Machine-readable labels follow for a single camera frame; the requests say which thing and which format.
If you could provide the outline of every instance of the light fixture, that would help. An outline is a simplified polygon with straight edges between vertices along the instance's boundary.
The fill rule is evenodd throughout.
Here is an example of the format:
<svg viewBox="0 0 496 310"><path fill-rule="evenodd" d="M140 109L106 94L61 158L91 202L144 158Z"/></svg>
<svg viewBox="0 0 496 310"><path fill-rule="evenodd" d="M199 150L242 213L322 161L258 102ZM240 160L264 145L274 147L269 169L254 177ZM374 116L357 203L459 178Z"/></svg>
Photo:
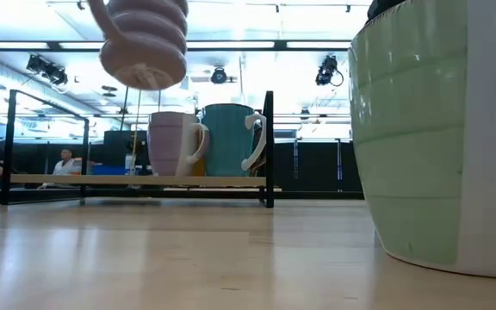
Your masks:
<svg viewBox="0 0 496 310"><path fill-rule="evenodd" d="M208 41L208 42L187 42L188 49L196 48L273 48L274 41Z"/></svg>
<svg viewBox="0 0 496 310"><path fill-rule="evenodd" d="M41 74L42 77L49 79L51 84L61 85L68 83L65 68L55 65L39 55L30 55L26 69L34 75Z"/></svg>
<svg viewBox="0 0 496 310"><path fill-rule="evenodd" d="M103 86L101 86L101 88L106 91L104 94L102 94L103 96L105 96L107 98L116 97L116 94L114 94L113 92L117 91L118 89L115 88L114 86L103 85Z"/></svg>
<svg viewBox="0 0 496 310"><path fill-rule="evenodd" d="M225 73L225 69L223 67L217 67L214 70L214 74L210 78L210 81L214 84L223 84L227 81L227 74Z"/></svg>
<svg viewBox="0 0 496 310"><path fill-rule="evenodd" d="M0 42L0 48L49 49L45 42Z"/></svg>
<svg viewBox="0 0 496 310"><path fill-rule="evenodd" d="M104 42L61 42L64 49L101 49Z"/></svg>
<svg viewBox="0 0 496 310"><path fill-rule="evenodd" d="M286 48L350 48L351 41L295 41L287 42Z"/></svg>
<svg viewBox="0 0 496 310"><path fill-rule="evenodd" d="M342 78L339 84L334 84L332 82L332 77L335 75L339 75ZM319 72L317 72L315 83L318 86L330 84L335 87L341 86L344 83L344 75L338 70L338 61L336 60L335 55L326 55L323 63L319 67Z"/></svg>
<svg viewBox="0 0 496 310"><path fill-rule="evenodd" d="M309 108L308 107L303 107L303 108L301 108L300 114L301 115L310 115L311 113L309 113ZM300 120L307 121L307 120L309 120L309 117L308 116L306 116L306 117L300 117Z"/></svg>

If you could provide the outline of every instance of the mug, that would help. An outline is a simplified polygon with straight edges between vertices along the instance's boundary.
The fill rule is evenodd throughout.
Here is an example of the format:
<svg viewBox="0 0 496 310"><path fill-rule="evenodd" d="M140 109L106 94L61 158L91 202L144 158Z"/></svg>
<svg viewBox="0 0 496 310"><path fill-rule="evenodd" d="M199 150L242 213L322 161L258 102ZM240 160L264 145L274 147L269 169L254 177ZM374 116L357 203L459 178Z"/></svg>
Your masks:
<svg viewBox="0 0 496 310"><path fill-rule="evenodd" d="M267 119L254 109L240 104L212 104L202 110L202 124L212 136L205 158L206 176L247 177L250 167L265 148L260 139L253 148L255 121L262 122L265 137Z"/></svg>
<svg viewBox="0 0 496 310"><path fill-rule="evenodd" d="M356 161L384 250L496 276L496 5L405 1L355 37L349 63Z"/></svg>
<svg viewBox="0 0 496 310"><path fill-rule="evenodd" d="M194 115L157 112L149 120L147 139L152 174L185 177L191 175L193 165L208 149L209 134Z"/></svg>

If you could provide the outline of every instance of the ceiling light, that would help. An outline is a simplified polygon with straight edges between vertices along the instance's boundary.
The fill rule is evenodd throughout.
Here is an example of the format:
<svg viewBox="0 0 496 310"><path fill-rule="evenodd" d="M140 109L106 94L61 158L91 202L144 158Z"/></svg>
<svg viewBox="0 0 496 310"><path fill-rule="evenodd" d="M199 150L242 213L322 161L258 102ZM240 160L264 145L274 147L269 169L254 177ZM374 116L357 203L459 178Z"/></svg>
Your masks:
<svg viewBox="0 0 496 310"><path fill-rule="evenodd" d="M208 41L208 42L187 42L188 49L208 48L273 48L275 42L273 41Z"/></svg>
<svg viewBox="0 0 496 310"><path fill-rule="evenodd" d="M346 49L350 48L350 41L305 41L305 42L287 42L286 48L337 48Z"/></svg>
<svg viewBox="0 0 496 310"><path fill-rule="evenodd" d="M101 88L102 88L103 90L108 91L108 92L110 92L110 91L117 91L117 90L118 90L118 89L117 89L117 88L115 88L114 86L107 86L107 85L103 85L103 86L101 86Z"/></svg>
<svg viewBox="0 0 496 310"><path fill-rule="evenodd" d="M0 42L0 48L49 49L45 42Z"/></svg>
<svg viewBox="0 0 496 310"><path fill-rule="evenodd" d="M104 42L61 42L64 49L101 49Z"/></svg>

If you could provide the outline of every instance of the mint green mug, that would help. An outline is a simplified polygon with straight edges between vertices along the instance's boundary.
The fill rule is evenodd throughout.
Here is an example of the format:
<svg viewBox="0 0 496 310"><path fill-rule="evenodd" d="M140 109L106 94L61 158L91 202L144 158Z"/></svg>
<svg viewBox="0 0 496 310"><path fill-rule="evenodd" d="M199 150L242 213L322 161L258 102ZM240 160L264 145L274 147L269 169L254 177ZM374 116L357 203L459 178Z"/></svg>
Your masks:
<svg viewBox="0 0 496 310"><path fill-rule="evenodd" d="M496 3L407 0L356 36L349 61L356 160L385 251L496 276Z"/></svg>

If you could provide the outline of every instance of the wooden shelf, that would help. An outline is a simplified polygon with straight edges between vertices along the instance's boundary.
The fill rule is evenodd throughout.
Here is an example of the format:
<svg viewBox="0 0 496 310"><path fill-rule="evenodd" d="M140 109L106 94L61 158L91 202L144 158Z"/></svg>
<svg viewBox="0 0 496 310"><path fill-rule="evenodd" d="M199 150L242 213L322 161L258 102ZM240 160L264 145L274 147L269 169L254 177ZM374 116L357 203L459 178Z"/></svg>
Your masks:
<svg viewBox="0 0 496 310"><path fill-rule="evenodd" d="M138 176L52 176L52 175L11 175L12 183L53 183L53 184L130 184L169 186L214 186L214 187L259 187L265 186L265 177L138 177Z"/></svg>

